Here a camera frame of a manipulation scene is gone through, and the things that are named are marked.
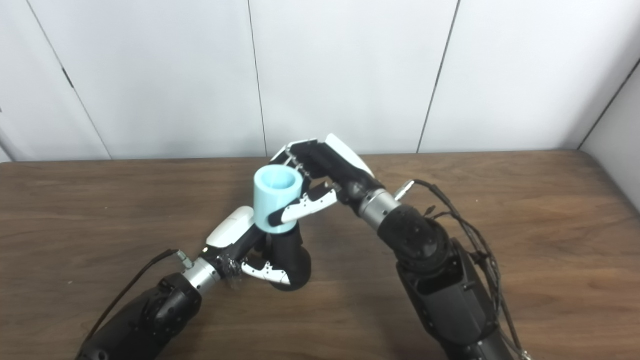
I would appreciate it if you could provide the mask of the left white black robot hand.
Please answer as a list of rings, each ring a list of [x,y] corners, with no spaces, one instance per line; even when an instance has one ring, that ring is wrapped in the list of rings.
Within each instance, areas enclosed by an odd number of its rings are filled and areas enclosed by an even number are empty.
[[[243,276],[249,276],[288,288],[290,275],[275,264],[269,244],[270,235],[255,224],[253,208],[242,206],[210,233],[194,266],[205,269],[206,286],[226,281],[237,289]]]

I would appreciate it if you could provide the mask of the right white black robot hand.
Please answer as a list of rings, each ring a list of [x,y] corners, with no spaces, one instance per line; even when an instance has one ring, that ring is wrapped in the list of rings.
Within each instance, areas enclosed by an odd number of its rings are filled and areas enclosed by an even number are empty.
[[[302,193],[267,217],[270,226],[292,223],[341,203],[361,216],[367,196],[384,185],[357,153],[336,135],[324,141],[307,139],[283,146],[269,162],[302,175]]]

